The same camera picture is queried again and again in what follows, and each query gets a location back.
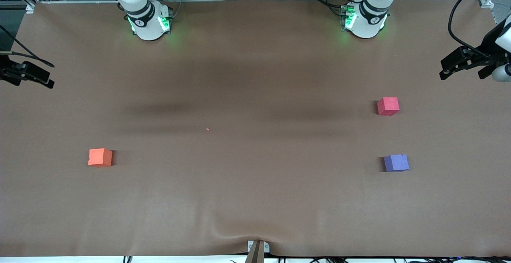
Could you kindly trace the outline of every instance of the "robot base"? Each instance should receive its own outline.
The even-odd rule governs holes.
[[[383,28],[387,15],[377,24],[370,24],[361,16],[360,4],[349,3],[341,7],[341,15],[346,16],[341,18],[341,26],[344,31],[351,32],[353,35],[369,39],[378,34]]]
[[[154,41],[164,34],[170,34],[170,28],[172,26],[172,9],[158,1],[151,1],[151,3],[153,3],[155,7],[155,13],[145,27],[138,27],[130,21],[133,34],[136,34],[144,41]]]

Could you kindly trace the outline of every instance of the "pink cube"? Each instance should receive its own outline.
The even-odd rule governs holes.
[[[394,115],[399,111],[397,97],[383,97],[378,101],[378,115]]]

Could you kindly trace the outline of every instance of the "orange cube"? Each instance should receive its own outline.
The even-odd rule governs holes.
[[[113,152],[106,148],[97,148],[89,150],[89,163],[88,165],[94,167],[108,167],[112,166]]]

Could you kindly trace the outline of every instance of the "foam block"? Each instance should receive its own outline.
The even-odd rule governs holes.
[[[406,154],[392,154],[385,157],[385,170],[387,172],[401,172],[409,169]]]
[[[378,101],[378,115],[394,115],[399,111],[397,97],[383,97]]]
[[[97,148],[89,150],[89,163],[88,165],[94,167],[108,167],[112,166],[113,152],[106,148]]]

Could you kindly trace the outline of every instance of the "red cube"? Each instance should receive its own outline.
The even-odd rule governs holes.
[[[88,165],[94,167],[109,167],[112,166],[113,152],[106,148],[97,148],[89,150]]]
[[[378,101],[378,115],[394,115],[399,111],[397,97],[383,97]]]

